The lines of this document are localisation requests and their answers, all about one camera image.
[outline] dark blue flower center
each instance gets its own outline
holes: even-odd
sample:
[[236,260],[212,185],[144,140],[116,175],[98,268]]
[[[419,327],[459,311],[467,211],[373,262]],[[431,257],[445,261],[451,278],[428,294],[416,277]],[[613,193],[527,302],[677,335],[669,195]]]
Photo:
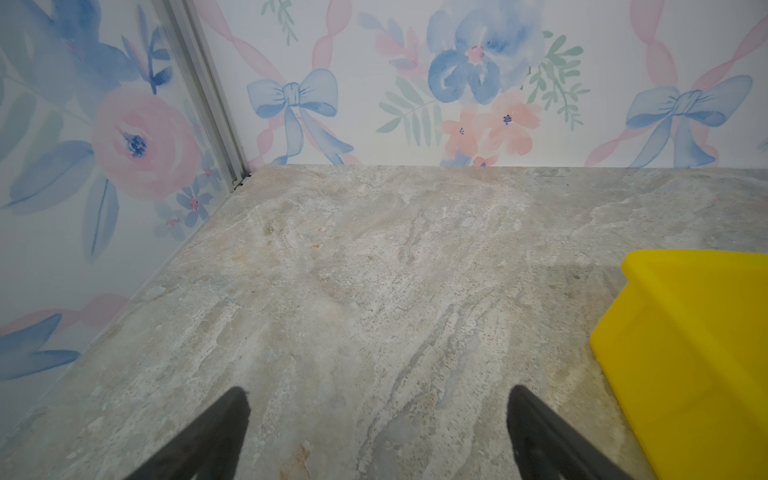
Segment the dark blue flower center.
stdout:
[[125,137],[125,150],[127,150],[133,158],[143,157],[144,152],[147,151],[146,140],[140,135],[123,134],[123,136]]

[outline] blue bow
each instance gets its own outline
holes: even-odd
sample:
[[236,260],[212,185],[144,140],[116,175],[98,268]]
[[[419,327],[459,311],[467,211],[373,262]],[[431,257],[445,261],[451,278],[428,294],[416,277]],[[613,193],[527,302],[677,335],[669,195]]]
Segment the blue bow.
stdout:
[[301,85],[291,82],[280,87],[279,83],[271,80],[255,81],[248,85],[248,96],[256,115],[262,118],[272,118],[284,108],[286,110],[288,148],[286,154],[276,158],[273,164],[285,165],[288,159],[298,155],[304,146],[304,132],[291,107],[299,108],[306,129],[331,163],[343,165],[340,155],[352,151],[352,145],[345,144],[324,131],[306,112],[311,110],[325,117],[336,115],[339,87],[336,78],[325,68],[312,70]]
[[674,142],[675,168],[700,167],[711,164],[715,157],[707,154],[694,140],[688,119],[708,127],[719,127],[744,101],[752,88],[752,77],[738,75],[721,81],[707,91],[694,90],[680,94],[675,87],[646,90],[635,97],[627,113],[627,128],[643,128],[661,123],[630,167],[645,167],[658,157],[670,139],[672,117],[681,116]]

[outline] yellow plastic bin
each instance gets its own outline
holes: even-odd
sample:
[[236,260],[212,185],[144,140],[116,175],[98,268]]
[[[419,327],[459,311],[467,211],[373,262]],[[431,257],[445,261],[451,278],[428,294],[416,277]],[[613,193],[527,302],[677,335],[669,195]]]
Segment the yellow plastic bin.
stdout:
[[656,475],[768,478],[768,255],[632,252],[590,344]]

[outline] marble countertop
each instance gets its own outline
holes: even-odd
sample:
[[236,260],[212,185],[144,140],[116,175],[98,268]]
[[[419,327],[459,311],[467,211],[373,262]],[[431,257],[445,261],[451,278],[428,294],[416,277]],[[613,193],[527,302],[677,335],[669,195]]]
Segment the marble countertop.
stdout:
[[768,170],[264,167],[49,392],[0,477],[122,478],[240,385],[238,478],[518,478],[523,383],[653,478],[588,345],[621,261],[767,240]]

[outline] wall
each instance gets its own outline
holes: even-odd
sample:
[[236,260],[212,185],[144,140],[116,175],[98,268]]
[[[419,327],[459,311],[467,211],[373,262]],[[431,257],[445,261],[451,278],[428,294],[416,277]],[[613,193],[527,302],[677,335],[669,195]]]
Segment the wall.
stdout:
[[0,442],[227,195],[157,25],[0,4]]
[[252,167],[768,167],[763,0],[196,5]]

